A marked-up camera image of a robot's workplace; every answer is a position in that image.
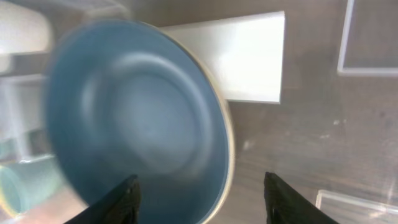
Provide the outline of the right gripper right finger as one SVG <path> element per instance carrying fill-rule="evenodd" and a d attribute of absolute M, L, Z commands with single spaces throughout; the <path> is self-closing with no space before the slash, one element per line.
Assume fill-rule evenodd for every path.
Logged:
<path fill-rule="evenodd" d="M 338 224 L 273 172 L 264 177 L 267 224 Z"/>

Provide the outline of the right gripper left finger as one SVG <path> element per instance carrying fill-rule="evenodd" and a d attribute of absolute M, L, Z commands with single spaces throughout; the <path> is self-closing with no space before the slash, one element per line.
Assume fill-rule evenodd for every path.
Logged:
<path fill-rule="evenodd" d="M 137 224 L 140 204 L 139 181 L 131 175 L 65 224 Z"/>

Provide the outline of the dark blue plate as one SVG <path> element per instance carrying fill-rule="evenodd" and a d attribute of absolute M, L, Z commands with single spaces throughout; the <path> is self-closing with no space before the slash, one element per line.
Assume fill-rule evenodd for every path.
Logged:
<path fill-rule="evenodd" d="M 212 87 L 143 22 L 81 25 L 54 47 L 44 120 L 61 170 L 88 205 L 130 175 L 139 223 L 197 223 L 223 185 L 223 117 Z"/>

